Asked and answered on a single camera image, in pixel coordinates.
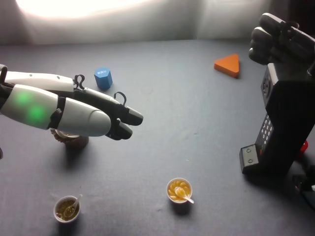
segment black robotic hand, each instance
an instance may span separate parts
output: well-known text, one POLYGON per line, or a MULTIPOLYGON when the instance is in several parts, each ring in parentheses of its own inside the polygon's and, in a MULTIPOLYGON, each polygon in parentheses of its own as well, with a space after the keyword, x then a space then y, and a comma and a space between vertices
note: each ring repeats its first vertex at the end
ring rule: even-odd
POLYGON ((315 59, 315 39, 298 28, 296 22, 264 13, 259 27, 252 32, 250 59, 263 65, 276 62, 310 65, 315 59))

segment bowl of yellow food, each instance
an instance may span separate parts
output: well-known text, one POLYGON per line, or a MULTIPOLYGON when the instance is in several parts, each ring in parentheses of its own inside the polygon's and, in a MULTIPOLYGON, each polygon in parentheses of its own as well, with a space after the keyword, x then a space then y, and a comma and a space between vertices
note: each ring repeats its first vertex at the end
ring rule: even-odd
POLYGON ((58 220, 60 223, 70 223, 75 221, 81 211, 80 202, 78 203, 77 208, 75 209, 75 212, 71 217, 65 217, 64 211, 67 207, 74 204, 76 200, 77 198, 73 196, 65 196, 63 198, 60 198, 54 207, 54 217, 56 218, 56 220, 58 220))
POLYGON ((184 178, 174 178, 167 184, 166 194, 168 198, 177 204, 182 204, 187 202, 187 200, 180 198, 175 193, 175 188, 181 187, 185 191, 186 195, 191 198, 192 196, 192 187, 191 184, 184 178))

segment orange triangle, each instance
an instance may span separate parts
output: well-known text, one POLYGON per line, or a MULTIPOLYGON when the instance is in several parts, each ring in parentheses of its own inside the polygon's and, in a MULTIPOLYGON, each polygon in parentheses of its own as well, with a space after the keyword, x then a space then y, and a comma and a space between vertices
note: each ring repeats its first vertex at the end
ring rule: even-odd
POLYGON ((229 55, 215 61, 215 69, 229 76, 238 78, 240 73, 240 63, 237 54, 229 55))

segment blue block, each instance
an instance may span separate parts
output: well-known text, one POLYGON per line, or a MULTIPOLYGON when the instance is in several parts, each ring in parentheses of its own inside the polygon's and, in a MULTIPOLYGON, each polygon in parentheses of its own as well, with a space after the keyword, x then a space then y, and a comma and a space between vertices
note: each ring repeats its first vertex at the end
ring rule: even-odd
POLYGON ((101 89, 109 89, 113 84, 112 75, 109 68, 102 67, 96 69, 94 77, 97 86, 101 89))

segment white bowl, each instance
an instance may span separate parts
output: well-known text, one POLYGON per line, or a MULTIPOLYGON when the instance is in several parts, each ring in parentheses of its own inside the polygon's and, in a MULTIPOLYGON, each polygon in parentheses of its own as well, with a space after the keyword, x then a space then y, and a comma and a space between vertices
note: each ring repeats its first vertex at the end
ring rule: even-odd
POLYGON ((191 198, 191 196, 192 196, 192 186, 191 186, 191 184, 188 182, 188 180, 186 180, 186 179, 184 179, 184 178, 174 178, 174 179, 172 179, 171 181, 169 181, 169 183, 167 184, 167 187, 166 187, 166 194, 167 194, 168 198, 169 198, 172 202, 177 203, 177 204, 182 204, 182 203, 187 202, 187 200, 178 202, 178 201, 175 201, 175 200, 171 199, 171 197, 168 195, 168 188, 169 188, 169 185, 170 185, 172 182, 178 181, 178 180, 185 182, 185 183, 189 186, 189 188, 190 188, 190 195, 189 195, 188 197, 191 198))
POLYGON ((76 216, 74 217, 74 218, 72 218, 71 220, 62 220, 62 219, 60 219, 59 217, 57 217, 56 216, 56 213, 57 213, 57 209, 58 209, 58 207, 59 207, 59 205, 61 204, 61 203, 63 203, 63 202, 65 202, 65 201, 68 201, 68 200, 74 200, 74 201, 76 201, 77 200, 77 198, 76 197, 73 197, 73 196, 65 196, 65 197, 63 197, 63 198, 60 198, 57 202, 56 202, 56 204, 55 204, 55 206, 54 206, 54 217, 56 218, 56 220, 58 220, 60 223, 70 223, 70 222, 73 222, 73 221, 75 221, 77 218, 78 218, 78 216, 79 216, 79 214, 80 214, 80 212, 81 212, 81 205, 80 205, 80 203, 78 204, 78 208, 79 208, 79 211, 78 211, 78 213, 76 214, 76 216))

